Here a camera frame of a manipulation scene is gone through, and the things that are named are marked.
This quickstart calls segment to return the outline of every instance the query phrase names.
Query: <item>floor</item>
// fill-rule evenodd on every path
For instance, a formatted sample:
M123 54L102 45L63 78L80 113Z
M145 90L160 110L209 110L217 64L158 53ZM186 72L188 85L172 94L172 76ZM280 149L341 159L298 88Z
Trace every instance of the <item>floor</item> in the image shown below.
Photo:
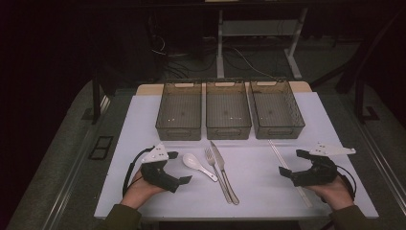
M284 76L293 81L282 53L282 49L288 45L287 40L259 37L258 40L231 39L226 44L227 78L260 76L258 71L253 71L247 65L246 61L249 61L261 72L275 77ZM332 44L333 40L328 37L300 40L295 59L303 81L313 82L340 66L358 47L357 43L339 43L336 47L332 47ZM177 51L170 58L166 70L163 69L163 77L157 82L163 82L165 78L215 77L214 48L208 38L206 56L203 58L190 57ZM241 58L236 49L247 60ZM406 229L406 212L398 204L395 195L405 194L401 185L406 184L406 171L403 167L406 162L406 130L379 100L373 89L368 87L365 104L373 107L380 120L361 125L352 112L353 91L342 95L334 90L339 77L313 88L313 91L318 92L343 146L357 149L358 153L351 155L350 160L380 216L373 222L381 229ZM133 88L119 89L115 97L103 102L101 118L92 125L92 121L86 116L92 107L91 82L83 86L14 214L9 229L92 229L100 222L93 214L120 136L126 109L134 93ZM104 160L90 160L87 156L100 136L113 136L111 148ZM384 158L378 157L376 160L376 155L380 156L380 152ZM393 180L377 167L384 161L390 165L400 186L393 186ZM303 230L320 229L327 222L327 218L306 219L300 220L299 225ZM251 222L244 225L244 229L270 229L267 224L270 223ZM289 226L285 225L283 229L296 229L294 224ZM211 226L211 229L229 229L228 227Z

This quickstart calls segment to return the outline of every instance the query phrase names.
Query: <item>table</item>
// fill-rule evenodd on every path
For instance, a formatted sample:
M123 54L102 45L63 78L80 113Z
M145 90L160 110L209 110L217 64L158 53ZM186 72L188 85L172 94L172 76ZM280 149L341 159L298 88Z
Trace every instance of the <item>table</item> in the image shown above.
M336 146L341 146L341 143L318 95L311 92L305 82L291 82L291 85L306 126L298 139L273 142L289 168L296 172L309 169L311 163L298 158L295 150L309 150L318 142ZM124 177L135 155L160 143L155 121L162 89L162 84L141 85L133 97L104 182L96 218L105 218L112 206L121 200ZM192 180L187 185L181 185L174 194L162 193L149 200L140 208L144 220L281 220L319 218L330 213L329 207L307 190L304 192L311 207L305 205L292 182L279 175L280 162L269 143L257 140L253 129L248 140L214 141L225 159L225 170L240 200L239 205L228 204L218 183L202 172L187 168L181 160L183 154L193 153L203 166L210 169L204 160L204 148L210 145L206 139L204 112L202 120L200 141L164 142L168 151L179 152L176 159L167 163L166 172L174 177L192 175ZM354 176L357 183L355 203L366 217L377 218L378 214L348 157L330 158Z

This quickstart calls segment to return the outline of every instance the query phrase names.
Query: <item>handle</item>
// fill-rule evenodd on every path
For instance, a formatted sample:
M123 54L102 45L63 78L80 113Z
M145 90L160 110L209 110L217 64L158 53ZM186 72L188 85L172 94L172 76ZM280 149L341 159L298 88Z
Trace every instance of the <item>handle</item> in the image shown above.
M226 197L227 202L228 202L228 203L231 203L230 195L229 195L228 192L227 192L227 188L226 188L226 186L224 185L223 180L221 179L220 175L218 174L218 171L217 171L217 169L215 168L215 166L213 166L213 169L214 169L215 174L216 174L217 177L218 177L218 183L220 184L221 190L223 191L223 194L224 194L224 196Z
M236 194L234 193L233 188L231 187L231 184L230 184L230 182L228 180L226 172L224 170L222 170L221 173L223 174L224 181L225 181L226 187L227 187L227 189L229 191L231 200L233 201L234 204L239 204L239 200L238 200Z
M190 88L194 87L194 83L175 83L176 88Z
M205 168L201 168L200 171L202 171L204 174L208 175L210 179L212 179L214 182L217 181L217 176L215 176L213 173L209 172L208 170L206 170Z
M268 135L290 135L293 128L290 127L271 127L268 129Z
M228 128L224 130L217 130L215 134L217 136L239 136L241 135L241 129L236 128Z
M168 137L190 137L192 134L189 130L167 130Z

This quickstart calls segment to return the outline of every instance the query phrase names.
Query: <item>sleeve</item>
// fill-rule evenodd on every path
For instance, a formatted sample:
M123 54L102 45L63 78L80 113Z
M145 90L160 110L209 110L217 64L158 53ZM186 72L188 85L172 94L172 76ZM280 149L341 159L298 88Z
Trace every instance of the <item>sleeve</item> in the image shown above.
M136 229L140 222L141 214L130 207L116 204L108 214L107 218L95 228L95 230L129 230Z
M335 211L330 217L335 230L377 230L356 205Z

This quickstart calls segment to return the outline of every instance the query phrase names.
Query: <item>white mount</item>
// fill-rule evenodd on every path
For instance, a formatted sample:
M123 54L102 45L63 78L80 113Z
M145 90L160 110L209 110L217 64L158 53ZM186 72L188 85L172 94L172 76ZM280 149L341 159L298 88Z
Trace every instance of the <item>white mount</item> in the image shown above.
M317 144L317 146L314 149L312 149L309 153L311 155L320 155L320 156L348 155L356 153L356 150L326 145L319 142L319 144Z
M164 144L161 142L143 158L142 163L164 161L168 159L168 152L165 149Z

